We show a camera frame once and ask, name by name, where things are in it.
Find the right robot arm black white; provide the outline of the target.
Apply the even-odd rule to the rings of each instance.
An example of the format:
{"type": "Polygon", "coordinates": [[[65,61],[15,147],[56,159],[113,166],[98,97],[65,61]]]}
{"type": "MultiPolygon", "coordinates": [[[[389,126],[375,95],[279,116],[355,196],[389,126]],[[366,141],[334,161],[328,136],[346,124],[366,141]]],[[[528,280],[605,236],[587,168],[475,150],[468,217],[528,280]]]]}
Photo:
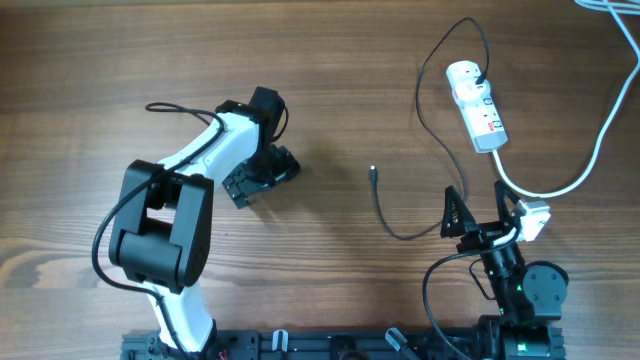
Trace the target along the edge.
{"type": "Polygon", "coordinates": [[[440,235],[457,238],[457,256],[475,257],[484,267],[498,316],[482,316],[472,333],[449,335],[446,343],[459,359],[558,359],[569,276],[549,261],[526,262],[521,242],[531,242],[551,218],[543,200],[526,201],[503,182],[494,184],[498,219],[478,223],[452,186],[445,189],[440,235]]]}

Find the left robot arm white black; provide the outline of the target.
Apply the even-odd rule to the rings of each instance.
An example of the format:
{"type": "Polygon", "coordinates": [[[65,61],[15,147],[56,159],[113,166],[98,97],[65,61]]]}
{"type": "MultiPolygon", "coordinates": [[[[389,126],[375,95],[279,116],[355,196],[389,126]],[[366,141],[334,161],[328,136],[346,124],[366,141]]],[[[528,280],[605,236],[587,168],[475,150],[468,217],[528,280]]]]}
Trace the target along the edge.
{"type": "Polygon", "coordinates": [[[124,359],[224,359],[199,278],[206,266],[213,200],[224,188],[237,208],[251,196],[293,179],[300,165],[275,143],[289,119],[275,90],[257,87],[246,104],[227,100],[214,111],[191,110],[208,127],[157,163],[136,160],[125,171],[119,200],[97,231],[110,229],[110,262],[148,296],[156,332],[126,335],[124,359]]]}

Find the white charger adapter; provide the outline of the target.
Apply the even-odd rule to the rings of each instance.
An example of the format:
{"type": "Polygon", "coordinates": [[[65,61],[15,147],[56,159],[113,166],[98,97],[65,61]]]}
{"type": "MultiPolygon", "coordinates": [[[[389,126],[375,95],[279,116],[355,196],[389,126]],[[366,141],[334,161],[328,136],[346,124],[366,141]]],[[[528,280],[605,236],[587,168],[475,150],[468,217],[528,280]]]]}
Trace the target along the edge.
{"type": "Polygon", "coordinates": [[[489,97],[491,86],[488,80],[477,84],[475,79],[456,82],[452,86],[452,95],[455,103],[459,107],[465,107],[472,103],[483,102],[483,99],[489,97]]]}

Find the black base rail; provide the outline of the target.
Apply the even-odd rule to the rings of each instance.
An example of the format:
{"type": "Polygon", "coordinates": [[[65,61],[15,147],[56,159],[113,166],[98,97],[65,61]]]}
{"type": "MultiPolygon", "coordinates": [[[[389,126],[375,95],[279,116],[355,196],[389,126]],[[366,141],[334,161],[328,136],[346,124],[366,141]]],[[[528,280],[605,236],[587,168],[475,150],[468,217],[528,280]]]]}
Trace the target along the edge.
{"type": "Polygon", "coordinates": [[[433,330],[401,332],[220,331],[214,342],[192,359],[529,359],[567,357],[562,331],[550,326],[531,329],[490,324],[445,331],[448,343],[433,330]]]}

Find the white power strip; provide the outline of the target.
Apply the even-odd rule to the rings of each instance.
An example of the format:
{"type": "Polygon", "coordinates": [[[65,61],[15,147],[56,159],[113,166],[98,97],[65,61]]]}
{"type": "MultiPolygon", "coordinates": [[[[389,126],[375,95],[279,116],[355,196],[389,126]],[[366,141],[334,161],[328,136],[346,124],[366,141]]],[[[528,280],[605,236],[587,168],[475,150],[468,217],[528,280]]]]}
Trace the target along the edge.
{"type": "MultiPolygon", "coordinates": [[[[468,60],[455,62],[446,70],[451,90],[456,82],[464,80],[475,79],[476,83],[480,84],[478,83],[480,75],[479,65],[468,60]]],[[[458,106],[458,108],[477,153],[491,153],[507,143],[508,136],[491,93],[489,97],[483,99],[483,102],[472,103],[465,107],[458,106]]]]}

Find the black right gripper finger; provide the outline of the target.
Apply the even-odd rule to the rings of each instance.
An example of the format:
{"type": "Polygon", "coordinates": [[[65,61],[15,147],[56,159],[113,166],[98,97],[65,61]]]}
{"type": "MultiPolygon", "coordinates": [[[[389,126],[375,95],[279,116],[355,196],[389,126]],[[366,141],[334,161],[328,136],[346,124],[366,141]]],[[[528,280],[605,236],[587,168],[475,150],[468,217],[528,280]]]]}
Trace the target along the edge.
{"type": "Polygon", "coordinates": [[[476,230],[476,221],[453,185],[445,189],[442,238],[461,237],[476,230]]]}
{"type": "Polygon", "coordinates": [[[511,214],[507,201],[510,201],[513,205],[517,205],[520,201],[520,197],[502,180],[498,180],[494,183],[494,190],[499,220],[504,224],[513,225],[514,216],[511,214]]]}

